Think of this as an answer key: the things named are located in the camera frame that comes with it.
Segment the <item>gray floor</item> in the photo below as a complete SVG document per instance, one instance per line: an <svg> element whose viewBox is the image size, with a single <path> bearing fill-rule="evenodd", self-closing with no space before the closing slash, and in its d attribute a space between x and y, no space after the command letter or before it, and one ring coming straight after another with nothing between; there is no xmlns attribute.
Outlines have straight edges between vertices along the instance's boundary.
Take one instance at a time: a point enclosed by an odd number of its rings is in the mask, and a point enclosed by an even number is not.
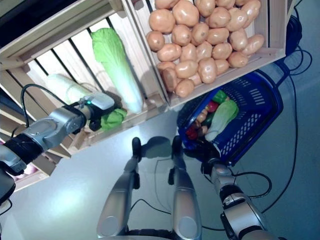
<svg viewBox="0 0 320 240"><path fill-rule="evenodd" d="M296 172L287 192L265 214L269 229L277 236L289 240L319 239L320 236L320 36L319 27L315 27L320 23L319 10L318 0L304 0L299 6L303 25L303 40L300 45L311 51L314 59L309 71L294 77L299 121ZM288 65L293 67L298 60L298 55L293 56ZM280 77L280 71L272 65L263 70L274 79ZM259 171L272 179L272 192L265 198L254 201L261 210L283 189L293 162L293 90L289 83L284 83L280 92L284 103L282 114L235 167L240 172ZM131 156L132 138L140 137L143 144L155 136L172 140L176 132L176 118L176 112L166 112L85 149L71 159L62 160L50 178L12 196L12 210L0 218L2 239L96 239L101 209ZM132 201L144 198L155 207L171 209L172 188L167 184L171 167L169 155L168 142L147 153L148 158L144 158L139 165L141 188L134 191ZM212 228L221 227L221 203L210 183L200 174L200 162L187 157L185 160L197 191L202 223ZM263 179L254 176L239 177L238 182L250 195L261 193L266 188ZM155 185L164 207L156 198ZM170 229L171 218L155 212L144 203L138 203L131 213L129 227ZM227 238L223 232L203 230L203 239Z"/></svg>

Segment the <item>potato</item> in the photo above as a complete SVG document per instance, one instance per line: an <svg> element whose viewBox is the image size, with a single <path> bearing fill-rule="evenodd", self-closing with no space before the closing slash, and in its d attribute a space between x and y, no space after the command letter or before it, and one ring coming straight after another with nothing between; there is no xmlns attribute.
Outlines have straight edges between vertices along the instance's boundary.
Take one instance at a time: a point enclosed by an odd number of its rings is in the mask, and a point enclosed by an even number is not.
<svg viewBox="0 0 320 240"><path fill-rule="evenodd" d="M186 25L176 25L172 30L172 43L186 46L191 41L191 31Z"/></svg>
<svg viewBox="0 0 320 240"><path fill-rule="evenodd" d="M174 43L166 43L163 48L161 48L156 56L161 62L172 62L180 58L182 49L179 45Z"/></svg>
<svg viewBox="0 0 320 240"><path fill-rule="evenodd" d="M202 16L208 17L216 7L216 0L196 0L195 6Z"/></svg>
<svg viewBox="0 0 320 240"><path fill-rule="evenodd" d="M226 28L230 32L238 31L248 21L247 13L237 7L231 8L229 10L229 13L231 14L231 20L226 26Z"/></svg>
<svg viewBox="0 0 320 240"><path fill-rule="evenodd" d="M229 30L225 27L209 29L206 41L211 45L222 44L227 41Z"/></svg>
<svg viewBox="0 0 320 240"><path fill-rule="evenodd" d="M212 57L206 57L199 61L198 74L203 83L213 83L216 80L217 71L217 65Z"/></svg>
<svg viewBox="0 0 320 240"><path fill-rule="evenodd" d="M156 9L171 9L179 0L155 0L154 5Z"/></svg>
<svg viewBox="0 0 320 240"><path fill-rule="evenodd" d="M231 15L227 9L224 7L216 7L212 14L205 19L205 23L209 25L210 28L223 28L231 20Z"/></svg>
<svg viewBox="0 0 320 240"><path fill-rule="evenodd" d="M214 60L226 60L232 53L232 46L228 42L217 44L212 49L212 58Z"/></svg>
<svg viewBox="0 0 320 240"><path fill-rule="evenodd" d="M162 78L165 89L168 92L172 93L178 85L178 77L176 71L173 68L168 67L163 70Z"/></svg>
<svg viewBox="0 0 320 240"><path fill-rule="evenodd" d="M184 62L186 60L197 61L197 50L196 47L191 43L182 47L180 62Z"/></svg>
<svg viewBox="0 0 320 240"><path fill-rule="evenodd" d="M192 42L202 44L208 37L209 26L204 22L197 23L192 29Z"/></svg>
<svg viewBox="0 0 320 240"><path fill-rule="evenodd" d="M242 51L244 55L250 56L257 52L264 44L265 37L261 34L253 35L248 38L248 44L245 46L245 49Z"/></svg>
<svg viewBox="0 0 320 240"><path fill-rule="evenodd" d="M243 28L230 34L229 42L236 51L242 51L248 45L247 33Z"/></svg>
<svg viewBox="0 0 320 240"><path fill-rule="evenodd" d="M249 58L240 51L234 51L228 58L230 67L242 68L248 64Z"/></svg>
<svg viewBox="0 0 320 240"><path fill-rule="evenodd" d="M192 60L179 62L175 66L175 72L178 78L187 79L196 74L198 63Z"/></svg>
<svg viewBox="0 0 320 240"><path fill-rule="evenodd" d="M146 35L146 41L148 42L150 49L154 52L159 51L165 45L165 38L159 31L150 31Z"/></svg>
<svg viewBox="0 0 320 240"><path fill-rule="evenodd" d="M159 62L156 67L158 68L159 73L162 74L163 70L165 70L166 68L175 69L176 64L174 64L172 61L163 61Z"/></svg>
<svg viewBox="0 0 320 240"><path fill-rule="evenodd" d="M231 9L235 5L236 0L215 0L215 4L218 7L224 7L226 9Z"/></svg>
<svg viewBox="0 0 320 240"><path fill-rule="evenodd" d="M206 117L207 115L205 115L204 113L200 113L197 117L196 117L196 120L199 122L199 123L202 123L204 120L206 120Z"/></svg>
<svg viewBox="0 0 320 240"><path fill-rule="evenodd" d="M153 31L169 34L174 29L176 20L173 14L167 9L153 11L149 17L149 25Z"/></svg>
<svg viewBox="0 0 320 240"><path fill-rule="evenodd" d="M190 77L188 77L188 78L193 81L193 84L194 84L195 86L198 86L198 85L202 84L200 75L199 75L199 73L197 73L197 72L195 73L195 75L190 76Z"/></svg>
<svg viewBox="0 0 320 240"><path fill-rule="evenodd" d="M244 29L247 28L258 17L260 8L261 2L259 0L248 1L242 6L241 10L244 11L248 16L248 19L243 26Z"/></svg>
<svg viewBox="0 0 320 240"><path fill-rule="evenodd" d="M217 68L217 76L224 74L229 69L229 62L227 60L218 59L215 60L215 64Z"/></svg>
<svg viewBox="0 0 320 240"><path fill-rule="evenodd" d="M187 0L180 0L172 9L177 24L193 27L199 22L198 9Z"/></svg>
<svg viewBox="0 0 320 240"><path fill-rule="evenodd" d="M245 5L247 2L249 2L251 0L235 0L235 5L237 6L243 6Z"/></svg>
<svg viewBox="0 0 320 240"><path fill-rule="evenodd" d="M197 63L204 58L210 58L212 55L212 45L205 41L196 47L196 61Z"/></svg>
<svg viewBox="0 0 320 240"><path fill-rule="evenodd" d="M191 79L183 79L178 85L175 87L175 94L179 97L185 98L189 94L193 92L195 89L194 82Z"/></svg>

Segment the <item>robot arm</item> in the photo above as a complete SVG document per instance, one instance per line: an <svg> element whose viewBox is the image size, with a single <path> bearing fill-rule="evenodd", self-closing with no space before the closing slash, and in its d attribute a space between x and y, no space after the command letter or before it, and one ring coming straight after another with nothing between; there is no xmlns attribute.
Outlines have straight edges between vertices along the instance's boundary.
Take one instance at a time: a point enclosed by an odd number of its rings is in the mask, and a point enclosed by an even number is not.
<svg viewBox="0 0 320 240"><path fill-rule="evenodd" d="M48 149L58 146L70 133L78 133L89 120L90 128L98 130L101 117L113 111L114 104L108 95L92 93L72 105L56 109L0 145L0 204L15 190L14 180L6 172L14 176L22 174L27 164Z"/></svg>
<svg viewBox="0 0 320 240"><path fill-rule="evenodd" d="M262 214L237 185L236 177L219 159L205 164L204 173L209 174L216 193L222 201L220 215L225 232L231 240L277 240L267 231Z"/></svg>

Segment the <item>plastic basket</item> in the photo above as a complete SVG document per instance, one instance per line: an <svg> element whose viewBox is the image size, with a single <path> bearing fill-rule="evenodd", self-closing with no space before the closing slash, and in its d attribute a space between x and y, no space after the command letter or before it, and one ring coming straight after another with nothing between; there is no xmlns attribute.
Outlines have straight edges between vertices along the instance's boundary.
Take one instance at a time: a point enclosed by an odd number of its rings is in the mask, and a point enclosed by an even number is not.
<svg viewBox="0 0 320 240"><path fill-rule="evenodd" d="M264 72L251 72L220 88L187 102L178 114L177 126L184 146L197 149L186 130L219 89L239 107L237 117L213 141L221 152L221 160L234 166L283 110L281 95L274 81Z"/></svg>

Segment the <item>wooden crate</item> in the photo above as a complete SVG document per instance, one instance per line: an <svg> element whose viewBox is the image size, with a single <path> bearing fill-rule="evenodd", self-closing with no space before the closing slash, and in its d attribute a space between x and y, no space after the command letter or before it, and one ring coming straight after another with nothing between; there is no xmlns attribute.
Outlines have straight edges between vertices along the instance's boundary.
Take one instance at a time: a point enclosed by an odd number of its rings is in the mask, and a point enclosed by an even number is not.
<svg viewBox="0 0 320 240"><path fill-rule="evenodd" d="M155 1L147 0L150 6L155 10ZM248 37L254 34L264 35L266 41L264 46L249 59L249 64L243 68L230 68L226 73L217 77L211 84L202 84L197 86L196 89L187 97L181 98L173 93L167 93L156 64L160 61L156 53L151 52L148 47L146 35L151 31L148 24L150 10L147 2L143 1L143 7L138 9L134 7L131 0L124 0L123 6L129 16L131 26L135 29L137 36L140 39L140 45L144 49L145 55L152 63L152 69L161 85L163 94L170 108L174 108L183 104L191 99L194 99L204 93L207 93L219 86L222 86L236 78L239 78L247 73L259 69L267 64L270 64L285 56L286 49L286 29L287 29L287 0L260 0L261 9L260 14L256 20L246 28ZM165 36L166 43L170 43L171 35Z"/></svg>
<svg viewBox="0 0 320 240"><path fill-rule="evenodd" d="M90 32L99 28L113 27L119 34L143 88L146 98L143 111L140 114L129 112L122 125L110 131L83 131L77 136L67 137L61 147L69 153L135 126L285 56L288 0L261 0L260 15L249 26L247 33L249 36L263 34L266 41L263 48L250 58L249 64L230 69L212 84L198 86L188 97L167 94L156 68L158 60L145 38L150 31L147 1L154 9L154 0L140 0L135 6L131 0L78 0L0 49L0 87L17 104L20 104L21 87L31 82L43 85L46 73L60 73L76 79L79 84L117 93L103 67L94 60L88 44L91 41ZM46 116L59 106L40 90L30 88L29 93L26 104L34 120Z"/></svg>

